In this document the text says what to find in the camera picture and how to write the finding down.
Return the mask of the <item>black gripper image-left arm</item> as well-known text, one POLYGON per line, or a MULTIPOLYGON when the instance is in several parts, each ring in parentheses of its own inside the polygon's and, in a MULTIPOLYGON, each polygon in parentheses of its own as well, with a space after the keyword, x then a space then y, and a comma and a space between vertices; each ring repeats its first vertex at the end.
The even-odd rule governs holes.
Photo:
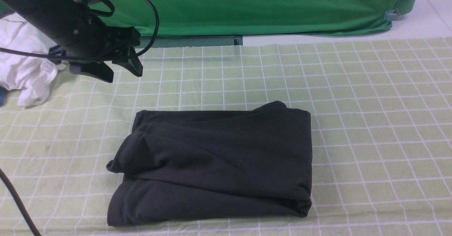
MULTIPOLYGON (((1 1, 56 43, 48 54, 4 48, 1 52, 68 61, 72 74, 106 83, 113 83, 114 72, 104 61, 112 61, 136 77, 142 77, 143 65, 135 51, 140 44, 140 33, 134 27, 108 27, 99 16, 89 15, 83 5, 73 0, 1 1)), ((109 11, 103 3, 89 7, 109 11)))

